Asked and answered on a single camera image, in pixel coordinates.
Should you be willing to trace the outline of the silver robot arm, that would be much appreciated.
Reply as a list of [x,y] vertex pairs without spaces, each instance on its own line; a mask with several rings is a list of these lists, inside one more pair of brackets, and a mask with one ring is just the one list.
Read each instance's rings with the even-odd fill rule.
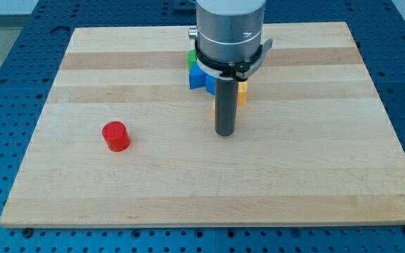
[[259,50],[265,0],[196,0],[196,26],[188,35],[218,63],[238,63]]

